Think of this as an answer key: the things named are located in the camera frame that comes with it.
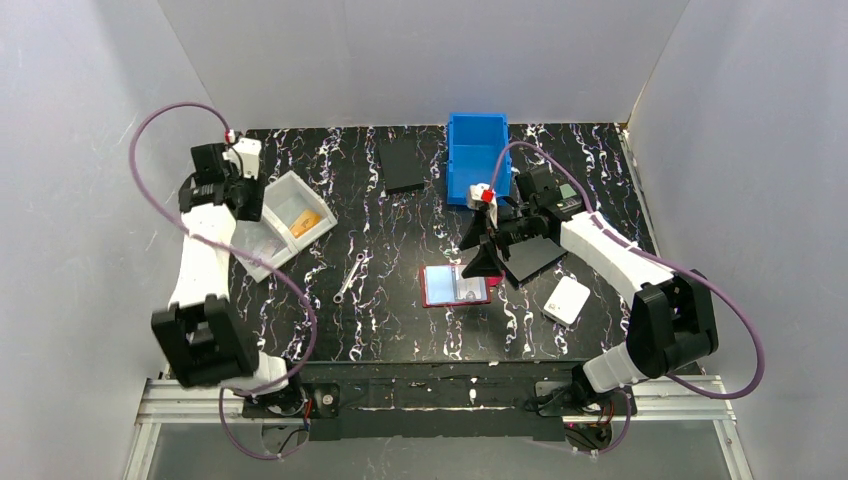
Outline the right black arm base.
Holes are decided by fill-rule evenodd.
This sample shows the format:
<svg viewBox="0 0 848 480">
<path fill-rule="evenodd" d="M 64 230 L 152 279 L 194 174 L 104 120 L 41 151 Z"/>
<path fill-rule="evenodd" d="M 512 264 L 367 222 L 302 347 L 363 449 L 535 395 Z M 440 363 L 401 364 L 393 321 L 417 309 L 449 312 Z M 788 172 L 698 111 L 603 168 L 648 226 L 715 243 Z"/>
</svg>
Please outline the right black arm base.
<svg viewBox="0 0 848 480">
<path fill-rule="evenodd" d="M 555 383 L 548 393 L 525 400 L 522 409 L 541 417 L 563 417 L 571 413 L 594 416 L 593 422 L 565 426 L 566 439 L 576 441 L 572 451 L 591 457 L 614 450 L 628 433 L 636 413 L 631 390 L 614 388 L 596 394 L 578 382 Z"/>
</svg>

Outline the white divided tray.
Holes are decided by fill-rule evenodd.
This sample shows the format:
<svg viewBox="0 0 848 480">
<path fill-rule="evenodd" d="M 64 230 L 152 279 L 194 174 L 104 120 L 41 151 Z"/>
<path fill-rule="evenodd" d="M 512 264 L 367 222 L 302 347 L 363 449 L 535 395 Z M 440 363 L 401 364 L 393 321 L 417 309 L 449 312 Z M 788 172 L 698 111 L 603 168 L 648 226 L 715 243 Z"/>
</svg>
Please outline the white divided tray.
<svg viewBox="0 0 848 480">
<path fill-rule="evenodd" d="M 319 213 L 323 220 L 302 237 L 294 238 L 288 226 L 305 209 Z M 272 259 L 266 261 L 257 257 L 279 269 L 336 225 L 337 219 L 323 197 L 300 176 L 289 171 L 266 187 L 261 220 L 236 224 L 232 245 L 257 257 L 253 251 L 259 242 L 265 239 L 283 242 L 285 250 Z"/>
</svg>

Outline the orange credit card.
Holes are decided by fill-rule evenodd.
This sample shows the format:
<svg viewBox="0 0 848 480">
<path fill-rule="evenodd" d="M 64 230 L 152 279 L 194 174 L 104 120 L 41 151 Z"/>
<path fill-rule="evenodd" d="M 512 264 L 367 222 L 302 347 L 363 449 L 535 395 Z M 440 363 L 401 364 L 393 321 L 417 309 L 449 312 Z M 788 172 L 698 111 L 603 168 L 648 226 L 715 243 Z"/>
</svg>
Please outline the orange credit card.
<svg viewBox="0 0 848 480">
<path fill-rule="evenodd" d="M 310 209 L 303 210 L 288 226 L 294 238 L 300 238 L 323 220 L 323 217 Z"/>
</svg>

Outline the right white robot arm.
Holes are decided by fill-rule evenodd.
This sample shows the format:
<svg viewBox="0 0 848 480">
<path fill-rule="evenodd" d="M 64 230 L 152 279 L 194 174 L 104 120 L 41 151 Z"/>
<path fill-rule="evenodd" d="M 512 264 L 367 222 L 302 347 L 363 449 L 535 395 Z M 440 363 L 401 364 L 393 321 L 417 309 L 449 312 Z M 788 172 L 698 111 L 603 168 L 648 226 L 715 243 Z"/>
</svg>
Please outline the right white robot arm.
<svg viewBox="0 0 848 480">
<path fill-rule="evenodd" d="M 519 197 L 505 200 L 513 211 L 504 215 L 489 185 L 469 186 L 466 202 L 474 217 L 460 247 L 478 252 L 463 277 L 493 277 L 506 270 L 508 261 L 526 257 L 520 246 L 543 240 L 590 266 L 630 310 L 625 340 L 573 368 L 563 389 L 567 399 L 588 404 L 718 349 L 713 303 L 705 286 L 687 272 L 641 257 L 636 246 L 599 213 L 589 212 L 577 194 L 566 193 L 546 169 L 522 173 L 515 182 Z"/>
</svg>

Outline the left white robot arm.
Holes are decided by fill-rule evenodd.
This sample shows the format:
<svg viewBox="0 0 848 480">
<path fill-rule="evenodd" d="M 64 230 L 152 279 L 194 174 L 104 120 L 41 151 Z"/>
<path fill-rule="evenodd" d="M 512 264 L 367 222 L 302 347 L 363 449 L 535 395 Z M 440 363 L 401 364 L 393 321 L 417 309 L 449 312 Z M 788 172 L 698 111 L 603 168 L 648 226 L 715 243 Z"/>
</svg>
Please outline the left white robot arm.
<svg viewBox="0 0 848 480">
<path fill-rule="evenodd" d="M 238 222 L 261 218 L 267 177 L 262 145 L 241 138 L 191 150 L 195 171 L 179 189 L 184 238 L 178 279 L 151 327 L 184 388 L 219 387 L 242 395 L 287 388 L 286 361 L 260 352 L 230 301 L 229 264 Z"/>
</svg>

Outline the red card holder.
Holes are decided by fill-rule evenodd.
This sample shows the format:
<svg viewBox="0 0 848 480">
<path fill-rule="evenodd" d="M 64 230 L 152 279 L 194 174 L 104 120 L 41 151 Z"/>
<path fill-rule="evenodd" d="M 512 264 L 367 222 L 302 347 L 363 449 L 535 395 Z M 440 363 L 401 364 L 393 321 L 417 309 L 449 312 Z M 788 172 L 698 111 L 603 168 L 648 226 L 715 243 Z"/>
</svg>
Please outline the red card holder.
<svg viewBox="0 0 848 480">
<path fill-rule="evenodd" d="M 499 277 L 463 278 L 465 265 L 423 266 L 419 281 L 424 308 L 484 305 L 492 301 L 493 290 L 503 280 Z"/>
</svg>

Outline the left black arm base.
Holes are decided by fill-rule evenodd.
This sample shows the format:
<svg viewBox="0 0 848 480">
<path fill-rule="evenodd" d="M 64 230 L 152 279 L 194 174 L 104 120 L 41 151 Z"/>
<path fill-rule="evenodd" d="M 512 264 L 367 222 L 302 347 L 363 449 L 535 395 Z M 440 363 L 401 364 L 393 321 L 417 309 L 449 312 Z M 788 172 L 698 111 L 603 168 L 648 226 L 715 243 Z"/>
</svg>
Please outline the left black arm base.
<svg viewBox="0 0 848 480">
<path fill-rule="evenodd" d="M 269 394 L 243 399 L 242 416 L 249 419 L 314 419 L 336 418 L 340 410 L 341 387 L 338 383 L 298 383 Z"/>
</svg>

